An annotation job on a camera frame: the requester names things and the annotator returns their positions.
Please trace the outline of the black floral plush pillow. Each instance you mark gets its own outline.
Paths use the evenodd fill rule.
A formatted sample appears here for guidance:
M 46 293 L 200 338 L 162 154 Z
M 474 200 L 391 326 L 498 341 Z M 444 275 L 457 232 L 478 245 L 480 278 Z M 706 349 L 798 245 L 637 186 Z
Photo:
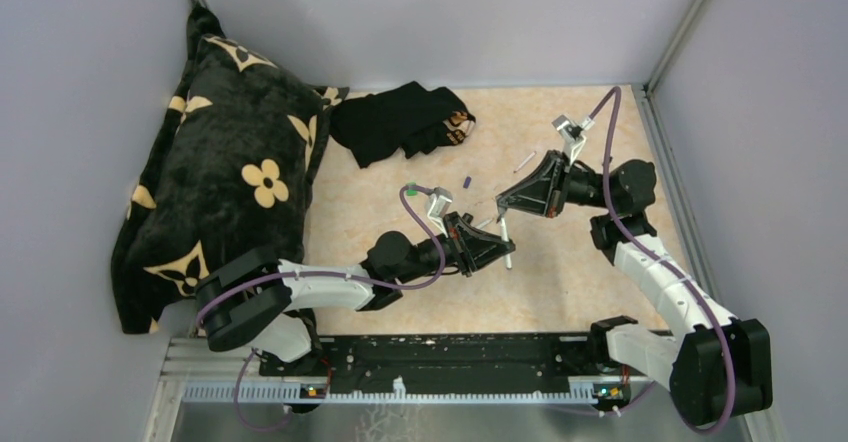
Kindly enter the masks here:
M 187 59 L 132 193 L 110 262 L 121 330 L 153 333 L 164 309 L 244 253 L 300 262 L 333 109 L 312 85 L 227 37 L 195 6 Z

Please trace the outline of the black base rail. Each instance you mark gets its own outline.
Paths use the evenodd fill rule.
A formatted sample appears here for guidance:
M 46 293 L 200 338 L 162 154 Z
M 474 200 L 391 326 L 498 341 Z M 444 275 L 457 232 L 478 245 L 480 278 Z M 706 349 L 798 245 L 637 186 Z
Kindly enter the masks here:
M 303 380 L 304 400 L 627 404 L 647 380 L 593 359 L 585 333 L 324 336 L 296 362 L 261 355 L 259 373 Z

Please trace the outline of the black folded cloth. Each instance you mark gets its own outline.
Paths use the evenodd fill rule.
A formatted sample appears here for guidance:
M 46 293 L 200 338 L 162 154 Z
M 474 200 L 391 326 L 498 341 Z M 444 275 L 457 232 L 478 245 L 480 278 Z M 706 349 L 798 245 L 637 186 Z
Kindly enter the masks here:
M 450 89 L 418 82 L 348 99 L 331 111 L 330 134 L 361 168 L 401 150 L 408 159 L 463 144 L 477 119 Z

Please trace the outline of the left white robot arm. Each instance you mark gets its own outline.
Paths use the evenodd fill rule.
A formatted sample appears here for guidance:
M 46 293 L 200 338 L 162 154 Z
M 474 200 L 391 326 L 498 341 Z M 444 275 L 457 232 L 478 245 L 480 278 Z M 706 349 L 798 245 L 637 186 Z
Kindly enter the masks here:
M 213 352 L 246 347 L 273 355 L 297 375 L 319 366 L 313 322 L 316 308 L 377 311 L 451 270 L 469 277 L 512 254 L 512 240 L 447 214 L 445 232 L 414 244 L 404 234 L 382 234 L 366 258 L 348 267 L 319 267 L 254 248 L 217 269 L 198 285 L 196 324 Z

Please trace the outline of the white pen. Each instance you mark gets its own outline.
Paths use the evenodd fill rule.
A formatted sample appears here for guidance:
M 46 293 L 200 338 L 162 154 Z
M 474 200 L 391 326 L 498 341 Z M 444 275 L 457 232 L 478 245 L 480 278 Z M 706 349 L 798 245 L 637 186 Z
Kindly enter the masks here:
M 512 270 L 513 269 L 513 262 L 512 262 L 511 239 L 509 237 L 508 227 L 507 227 L 506 219 L 505 219 L 504 216 L 501 216 L 498 219 L 498 224 L 499 224 L 499 229 L 500 229 L 501 240 L 507 245 L 507 251 L 503 256 L 504 265 L 505 265 L 505 268 L 507 270 Z
M 487 219 L 477 223 L 474 227 L 476 229 L 483 229 L 483 228 L 487 227 L 489 224 L 491 224 L 493 222 L 493 220 L 494 220 L 493 218 L 487 218 Z
M 536 151 L 532 151 L 526 157 L 524 157 L 519 164 L 514 168 L 513 173 L 520 172 L 527 164 L 537 155 Z

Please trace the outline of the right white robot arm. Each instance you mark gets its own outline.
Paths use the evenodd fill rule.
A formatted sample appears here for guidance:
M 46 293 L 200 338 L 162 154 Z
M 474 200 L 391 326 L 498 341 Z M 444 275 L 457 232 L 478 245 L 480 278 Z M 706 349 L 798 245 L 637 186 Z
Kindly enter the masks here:
M 646 209 L 656 200 L 653 163 L 631 159 L 608 174 L 548 151 L 537 168 L 496 196 L 500 213 L 554 218 L 565 205 L 605 209 L 590 220 L 595 247 L 640 289 L 673 337 L 627 317 L 592 327 L 589 366 L 612 374 L 626 365 L 666 389 L 692 426 L 769 409 L 773 404 L 770 334 L 706 294 L 667 251 Z

